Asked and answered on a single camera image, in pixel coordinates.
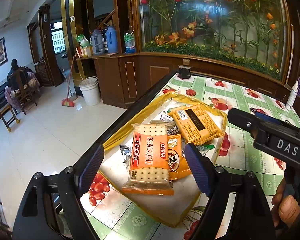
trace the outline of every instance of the white bucket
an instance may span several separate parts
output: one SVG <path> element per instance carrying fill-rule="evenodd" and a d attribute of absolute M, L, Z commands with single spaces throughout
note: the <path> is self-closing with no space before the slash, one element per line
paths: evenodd
<path fill-rule="evenodd" d="M 101 101 L 98 84 L 97 77 L 86 78 L 79 84 L 84 101 L 86 101 L 88 106 L 97 105 Z"/>

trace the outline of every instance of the broom handle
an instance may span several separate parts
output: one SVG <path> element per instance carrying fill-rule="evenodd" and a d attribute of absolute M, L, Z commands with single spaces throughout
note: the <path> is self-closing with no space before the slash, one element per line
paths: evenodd
<path fill-rule="evenodd" d="M 71 77 L 71 71 L 72 71 L 72 69 L 73 69 L 74 59 L 75 59 L 75 54 L 73 55 L 73 59 L 72 59 L 72 63 L 71 63 L 71 68 L 70 68 L 69 82 L 68 82 L 68 91 L 67 91 L 67 98 L 69 98 L 70 77 Z"/>

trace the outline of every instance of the metal screw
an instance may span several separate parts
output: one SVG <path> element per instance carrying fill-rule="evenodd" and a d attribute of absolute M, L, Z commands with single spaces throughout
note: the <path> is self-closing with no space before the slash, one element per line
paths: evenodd
<path fill-rule="evenodd" d="M 252 172 L 252 171 L 248 171 L 248 176 L 250 178 L 254 178 L 255 177 L 255 174 Z"/>
<path fill-rule="evenodd" d="M 74 170 L 73 167 L 66 167 L 65 173 L 71 173 L 73 170 Z"/>
<path fill-rule="evenodd" d="M 41 172 L 35 173 L 35 174 L 33 175 L 33 177 L 34 177 L 35 179 L 40 178 L 40 177 L 41 177 Z"/>
<path fill-rule="evenodd" d="M 217 166 L 216 168 L 217 173 L 223 173 L 224 169 L 221 166 Z"/>

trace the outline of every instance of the orange snack package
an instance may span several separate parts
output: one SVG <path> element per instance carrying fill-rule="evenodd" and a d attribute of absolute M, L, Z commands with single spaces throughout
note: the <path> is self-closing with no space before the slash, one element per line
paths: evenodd
<path fill-rule="evenodd" d="M 202 145 L 213 138 L 223 136 L 221 129 L 213 122 L 201 104 L 169 113 L 176 122 L 186 143 Z"/>
<path fill-rule="evenodd" d="M 181 152 L 181 134 L 168 136 L 169 180 L 182 179 L 191 174 Z"/>
<path fill-rule="evenodd" d="M 168 135 L 165 124 L 133 124 L 133 145 L 125 193 L 173 195 L 169 185 Z"/>

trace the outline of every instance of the window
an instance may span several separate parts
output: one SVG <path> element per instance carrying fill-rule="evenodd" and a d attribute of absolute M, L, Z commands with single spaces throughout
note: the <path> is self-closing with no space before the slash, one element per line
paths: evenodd
<path fill-rule="evenodd" d="M 62 22 L 52 23 L 51 36 L 53 42 L 54 53 L 60 53 L 66 50 L 65 40 L 63 38 Z"/>

